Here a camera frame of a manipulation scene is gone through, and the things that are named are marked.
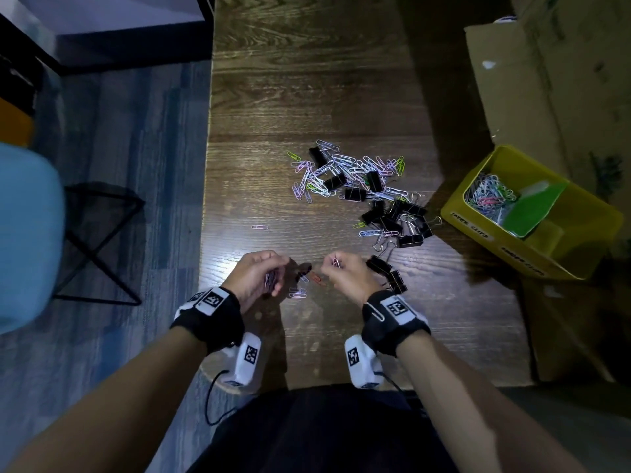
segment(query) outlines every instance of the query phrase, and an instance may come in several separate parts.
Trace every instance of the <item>wristband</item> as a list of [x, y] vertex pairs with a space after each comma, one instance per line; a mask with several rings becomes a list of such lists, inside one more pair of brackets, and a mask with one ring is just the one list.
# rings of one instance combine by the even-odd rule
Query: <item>wristband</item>
[[206, 342], [208, 353], [241, 345], [245, 325], [236, 295], [223, 287], [199, 292], [182, 305], [171, 327], [184, 327], [197, 339]]
[[362, 339], [375, 352], [396, 357], [396, 348], [414, 332], [431, 334], [426, 317], [391, 291], [375, 292], [362, 308]]

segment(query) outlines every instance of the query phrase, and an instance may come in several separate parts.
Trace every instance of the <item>person's left hand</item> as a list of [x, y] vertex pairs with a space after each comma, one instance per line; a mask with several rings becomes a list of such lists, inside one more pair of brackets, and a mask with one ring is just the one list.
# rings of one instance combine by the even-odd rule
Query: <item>person's left hand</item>
[[222, 284], [227, 290], [234, 293], [241, 304], [241, 313], [248, 310], [254, 301], [263, 295], [265, 289], [265, 274], [278, 269], [276, 285], [272, 290], [272, 296], [276, 297], [283, 287], [285, 266], [289, 263], [289, 257], [279, 255], [273, 250], [261, 250], [245, 254], [228, 278]]

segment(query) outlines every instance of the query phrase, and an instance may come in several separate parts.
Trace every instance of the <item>hand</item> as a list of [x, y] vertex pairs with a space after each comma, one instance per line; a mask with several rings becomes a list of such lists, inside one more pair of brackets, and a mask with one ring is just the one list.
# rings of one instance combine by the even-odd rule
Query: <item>hand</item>
[[222, 284], [239, 299], [241, 313], [247, 311], [254, 301], [263, 295], [265, 289], [265, 274], [278, 269], [276, 285], [272, 290], [272, 296], [276, 297], [283, 287], [285, 266], [289, 263], [289, 257], [279, 255], [273, 250], [261, 250], [245, 254], [228, 278]]
[[[333, 265], [337, 259], [339, 267]], [[349, 297], [361, 308], [368, 297], [383, 288], [375, 280], [372, 271], [358, 254], [350, 254], [341, 250], [331, 252], [324, 257], [322, 273], [332, 281], [333, 286]]]

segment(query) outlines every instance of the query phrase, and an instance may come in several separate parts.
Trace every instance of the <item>wood grain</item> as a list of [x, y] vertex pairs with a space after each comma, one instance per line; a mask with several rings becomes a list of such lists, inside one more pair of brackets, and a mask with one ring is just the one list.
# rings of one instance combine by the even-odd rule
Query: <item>wood grain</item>
[[[224, 280], [242, 254], [272, 248], [319, 265], [341, 248], [371, 255], [351, 226], [367, 204], [297, 202], [291, 150], [316, 139], [351, 156], [404, 156], [396, 186], [434, 215], [492, 149], [463, 27], [507, 14], [507, 0], [217, 0], [202, 227], [201, 287]], [[252, 224], [267, 224], [255, 231]], [[395, 250], [406, 298], [433, 334], [496, 385], [532, 382], [514, 275], [450, 226]], [[260, 302], [246, 316], [263, 338], [249, 390], [348, 382], [343, 343], [359, 309], [331, 285], [305, 300]], [[202, 368], [214, 376], [222, 354]], [[391, 357], [386, 373], [410, 383]]]

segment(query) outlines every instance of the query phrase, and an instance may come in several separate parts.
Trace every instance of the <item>yellow plastic container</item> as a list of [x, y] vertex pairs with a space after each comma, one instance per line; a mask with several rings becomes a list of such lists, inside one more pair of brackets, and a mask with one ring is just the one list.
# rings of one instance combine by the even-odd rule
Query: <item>yellow plastic container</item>
[[522, 274], [549, 279], [587, 279], [609, 249], [623, 215], [570, 182], [548, 216], [519, 239], [467, 205], [464, 194], [480, 172], [495, 174], [519, 192], [536, 182], [569, 182], [512, 146], [498, 146], [461, 182], [441, 210], [442, 218]]

